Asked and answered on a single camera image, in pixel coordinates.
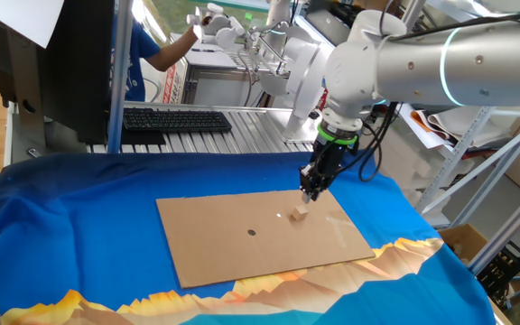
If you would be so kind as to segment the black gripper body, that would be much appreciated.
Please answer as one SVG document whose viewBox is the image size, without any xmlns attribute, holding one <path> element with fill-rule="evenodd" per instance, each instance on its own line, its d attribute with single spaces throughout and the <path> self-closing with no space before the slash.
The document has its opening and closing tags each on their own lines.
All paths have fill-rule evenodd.
<svg viewBox="0 0 520 325">
<path fill-rule="evenodd" d="M 323 192 L 333 182 L 347 148 L 355 139 L 318 135 L 313 143 L 310 162 L 301 167 L 300 185 L 303 192 Z"/>
</svg>

